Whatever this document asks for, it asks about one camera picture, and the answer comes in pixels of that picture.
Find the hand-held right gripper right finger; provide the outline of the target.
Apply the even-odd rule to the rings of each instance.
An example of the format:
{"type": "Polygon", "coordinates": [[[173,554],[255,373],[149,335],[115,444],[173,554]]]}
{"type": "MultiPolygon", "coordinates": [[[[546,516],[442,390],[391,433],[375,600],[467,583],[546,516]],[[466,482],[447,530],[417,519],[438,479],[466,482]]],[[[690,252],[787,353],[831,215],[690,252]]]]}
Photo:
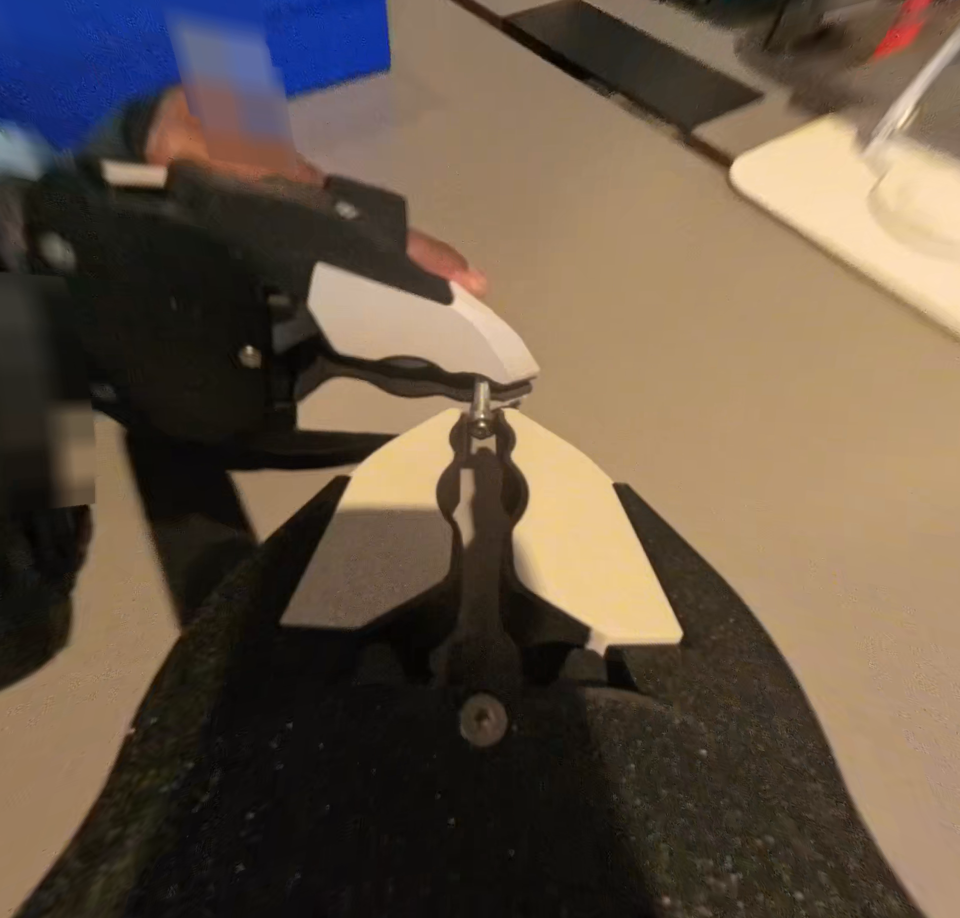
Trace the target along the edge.
{"type": "Polygon", "coordinates": [[[498,411],[499,617],[526,682],[631,682],[685,636],[621,497],[594,461],[519,410],[498,411]]]}

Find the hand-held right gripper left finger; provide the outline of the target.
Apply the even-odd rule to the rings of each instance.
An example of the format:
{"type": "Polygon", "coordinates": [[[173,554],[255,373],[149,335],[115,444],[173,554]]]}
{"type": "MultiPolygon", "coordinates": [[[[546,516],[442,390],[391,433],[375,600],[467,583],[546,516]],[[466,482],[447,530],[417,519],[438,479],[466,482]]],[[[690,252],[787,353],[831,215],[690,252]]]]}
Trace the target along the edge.
{"type": "Polygon", "coordinates": [[[470,448],[448,409],[356,466],[280,624],[391,648],[405,671],[433,674],[462,600],[455,520],[470,448]]]}

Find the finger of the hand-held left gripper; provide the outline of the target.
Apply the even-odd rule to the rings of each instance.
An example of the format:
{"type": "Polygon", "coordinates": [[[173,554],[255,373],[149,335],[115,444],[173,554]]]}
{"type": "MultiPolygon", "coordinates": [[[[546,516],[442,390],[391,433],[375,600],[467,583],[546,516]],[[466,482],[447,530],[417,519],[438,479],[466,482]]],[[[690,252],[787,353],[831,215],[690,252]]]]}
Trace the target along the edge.
{"type": "Polygon", "coordinates": [[[501,316],[445,281],[448,304],[391,287],[330,264],[311,274],[307,307],[339,357],[369,362],[422,360],[450,374],[492,383],[530,383],[533,354],[501,316]]]}
{"type": "Polygon", "coordinates": [[[425,360],[331,358],[330,378],[363,382],[394,397],[408,399],[442,397],[468,401],[474,395],[474,386],[486,383],[493,399],[511,401],[525,396],[533,388],[531,375],[511,382],[499,382],[491,374],[450,372],[425,360]]]}

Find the silver bolt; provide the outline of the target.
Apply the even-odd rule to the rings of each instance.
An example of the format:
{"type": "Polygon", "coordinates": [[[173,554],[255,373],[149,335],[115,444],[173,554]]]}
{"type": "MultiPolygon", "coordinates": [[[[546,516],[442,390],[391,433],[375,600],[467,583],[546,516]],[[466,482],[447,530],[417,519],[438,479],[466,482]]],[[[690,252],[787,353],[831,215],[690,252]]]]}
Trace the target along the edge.
{"type": "Polygon", "coordinates": [[[472,395],[466,428],[472,439],[485,441],[494,435],[497,427],[497,410],[494,408],[490,382],[483,378],[476,379],[472,395]]]}

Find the person's left hand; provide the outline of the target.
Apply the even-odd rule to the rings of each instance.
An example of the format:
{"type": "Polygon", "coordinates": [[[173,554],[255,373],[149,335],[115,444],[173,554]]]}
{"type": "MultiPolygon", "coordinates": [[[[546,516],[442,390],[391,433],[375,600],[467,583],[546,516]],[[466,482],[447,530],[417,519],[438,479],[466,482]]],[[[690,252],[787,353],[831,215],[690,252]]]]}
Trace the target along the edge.
{"type": "MultiPolygon", "coordinates": [[[[206,133],[180,85],[160,93],[150,115],[140,145],[142,160],[147,165],[192,164],[252,183],[289,180],[323,185],[326,182],[321,169],[295,152],[290,144],[243,142],[238,135],[206,133]]],[[[487,289],[484,274],[439,239],[408,228],[406,250],[420,267],[476,296],[482,296],[487,289]]]]}

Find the blue plastic bin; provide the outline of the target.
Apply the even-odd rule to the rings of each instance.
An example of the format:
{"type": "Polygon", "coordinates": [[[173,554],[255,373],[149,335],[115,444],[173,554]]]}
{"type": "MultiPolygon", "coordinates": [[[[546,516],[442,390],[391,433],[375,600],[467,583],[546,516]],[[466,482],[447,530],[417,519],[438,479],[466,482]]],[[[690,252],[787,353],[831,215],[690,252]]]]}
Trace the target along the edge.
{"type": "Polygon", "coordinates": [[[387,72],[387,0],[1,0],[2,121],[72,148],[179,77],[168,24],[250,33],[289,98],[387,72]]]}

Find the dark table panel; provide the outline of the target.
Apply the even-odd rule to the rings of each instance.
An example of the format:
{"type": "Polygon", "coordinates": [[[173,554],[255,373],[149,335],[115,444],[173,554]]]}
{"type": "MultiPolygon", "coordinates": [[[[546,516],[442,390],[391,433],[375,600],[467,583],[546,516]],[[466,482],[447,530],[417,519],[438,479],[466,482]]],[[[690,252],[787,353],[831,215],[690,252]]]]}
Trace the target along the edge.
{"type": "Polygon", "coordinates": [[[599,81],[685,134],[764,97],[584,0],[555,0],[509,15],[503,23],[557,66],[599,81]]]}

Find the white stand base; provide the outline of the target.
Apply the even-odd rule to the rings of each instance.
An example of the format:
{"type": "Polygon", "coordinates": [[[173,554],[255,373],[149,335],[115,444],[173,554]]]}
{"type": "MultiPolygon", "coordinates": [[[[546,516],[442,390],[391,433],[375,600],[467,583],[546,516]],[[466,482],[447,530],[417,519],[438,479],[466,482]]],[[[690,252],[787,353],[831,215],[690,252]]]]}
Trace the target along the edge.
{"type": "Polygon", "coordinates": [[[734,189],[822,252],[959,334],[958,162],[901,138],[866,158],[822,118],[740,155],[734,189]]]}

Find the clear acrylic stand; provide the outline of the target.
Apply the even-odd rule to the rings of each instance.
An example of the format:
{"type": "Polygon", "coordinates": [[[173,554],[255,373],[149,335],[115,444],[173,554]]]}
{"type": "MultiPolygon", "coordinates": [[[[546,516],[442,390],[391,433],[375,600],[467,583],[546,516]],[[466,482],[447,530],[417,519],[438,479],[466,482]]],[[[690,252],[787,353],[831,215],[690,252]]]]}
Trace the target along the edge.
{"type": "Polygon", "coordinates": [[[890,104],[860,149],[874,176],[867,201],[876,221],[914,250],[951,261],[959,255],[958,159],[919,143],[908,129],[958,50],[956,27],[890,104]]]}

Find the red plastic object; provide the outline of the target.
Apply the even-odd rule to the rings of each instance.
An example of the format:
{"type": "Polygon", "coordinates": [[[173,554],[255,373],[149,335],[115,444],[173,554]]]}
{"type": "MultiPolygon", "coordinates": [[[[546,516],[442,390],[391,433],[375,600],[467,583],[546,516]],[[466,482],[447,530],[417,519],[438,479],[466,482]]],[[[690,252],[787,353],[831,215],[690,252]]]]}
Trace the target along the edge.
{"type": "Polygon", "coordinates": [[[870,56],[878,62],[909,48],[917,39],[926,22],[934,0],[903,0],[894,18],[870,56]]]}

